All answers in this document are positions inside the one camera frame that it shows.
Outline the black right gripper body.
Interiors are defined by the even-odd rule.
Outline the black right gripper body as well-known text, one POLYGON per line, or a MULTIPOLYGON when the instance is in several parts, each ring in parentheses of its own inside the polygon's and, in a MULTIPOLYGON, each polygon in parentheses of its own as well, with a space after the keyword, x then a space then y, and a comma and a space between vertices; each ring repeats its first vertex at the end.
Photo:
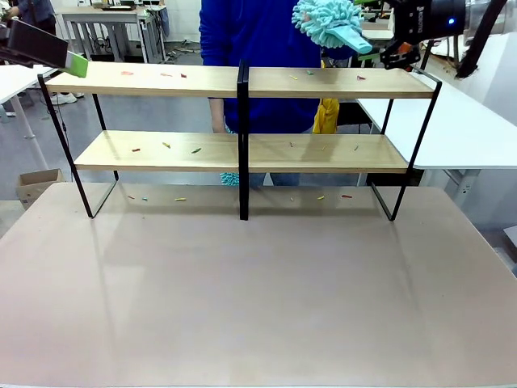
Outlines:
POLYGON ((393 1, 394 37, 424 41, 461 35, 465 25, 463 0, 393 1))

